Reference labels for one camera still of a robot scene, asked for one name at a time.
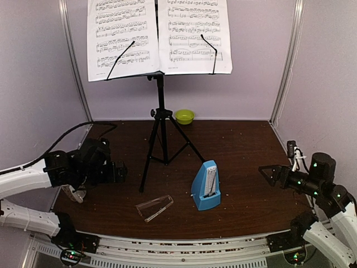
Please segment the clear metronome front cover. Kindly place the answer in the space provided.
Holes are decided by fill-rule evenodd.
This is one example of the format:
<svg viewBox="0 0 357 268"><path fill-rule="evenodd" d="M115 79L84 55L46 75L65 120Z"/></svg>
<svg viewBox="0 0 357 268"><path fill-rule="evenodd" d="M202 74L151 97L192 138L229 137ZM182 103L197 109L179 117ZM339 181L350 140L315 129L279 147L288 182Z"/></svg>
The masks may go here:
<svg viewBox="0 0 357 268"><path fill-rule="evenodd" d="M170 195L164 195L141 204L135 205L138 214L148 223L167 208L173 205L174 201Z"/></svg>

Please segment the blue metronome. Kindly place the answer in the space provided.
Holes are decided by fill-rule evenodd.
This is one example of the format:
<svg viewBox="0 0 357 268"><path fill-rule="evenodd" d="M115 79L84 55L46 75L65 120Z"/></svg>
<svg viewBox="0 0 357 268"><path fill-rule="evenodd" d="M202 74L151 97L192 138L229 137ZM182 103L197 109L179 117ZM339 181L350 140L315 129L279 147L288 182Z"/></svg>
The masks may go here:
<svg viewBox="0 0 357 268"><path fill-rule="evenodd" d="M192 182L191 197L198 211L213 209L220 205L219 172L214 160L202 164Z"/></svg>

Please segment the sheet music page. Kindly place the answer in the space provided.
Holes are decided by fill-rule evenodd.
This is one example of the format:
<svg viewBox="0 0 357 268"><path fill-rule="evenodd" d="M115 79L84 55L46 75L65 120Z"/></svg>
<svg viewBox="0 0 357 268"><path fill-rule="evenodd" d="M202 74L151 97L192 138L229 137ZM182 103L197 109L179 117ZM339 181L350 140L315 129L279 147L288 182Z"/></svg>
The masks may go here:
<svg viewBox="0 0 357 268"><path fill-rule="evenodd" d="M232 73L226 1L158 1L157 17L161 72Z"/></svg>
<svg viewBox="0 0 357 268"><path fill-rule="evenodd" d="M160 69L154 1L88 1L88 81Z"/></svg>

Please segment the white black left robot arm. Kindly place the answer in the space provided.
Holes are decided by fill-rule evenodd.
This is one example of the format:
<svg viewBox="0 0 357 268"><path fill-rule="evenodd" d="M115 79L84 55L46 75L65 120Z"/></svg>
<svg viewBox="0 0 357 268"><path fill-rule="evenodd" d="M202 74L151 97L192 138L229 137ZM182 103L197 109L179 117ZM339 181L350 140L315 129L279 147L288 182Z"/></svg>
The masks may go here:
<svg viewBox="0 0 357 268"><path fill-rule="evenodd" d="M80 123L64 132L35 160L1 171L1 226L42 233L67 248L78 248L88 241L76 230L68 214L41 212L7 200L34 189L68 186L70 195L74 195L84 192L87 184L124 182L128 169L124 162L111 160L109 140L103 135L85 140L77 150L54 149L65 136L85 125Z"/></svg>

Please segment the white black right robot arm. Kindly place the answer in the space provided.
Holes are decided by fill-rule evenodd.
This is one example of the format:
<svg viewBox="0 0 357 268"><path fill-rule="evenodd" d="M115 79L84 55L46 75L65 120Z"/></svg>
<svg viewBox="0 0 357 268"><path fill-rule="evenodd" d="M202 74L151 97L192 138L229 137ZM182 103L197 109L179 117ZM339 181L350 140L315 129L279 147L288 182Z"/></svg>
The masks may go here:
<svg viewBox="0 0 357 268"><path fill-rule="evenodd" d="M282 236L283 241L294 247L308 242L335 267L356 267L356 200L344 186L334 183L335 168L335 159L324 152L316 152L308 173L286 165L260 166L258 171L270 186L279 182L283 189L293 189L314 198L315 204L347 242L331 234L311 211L291 220L290 230Z"/></svg>

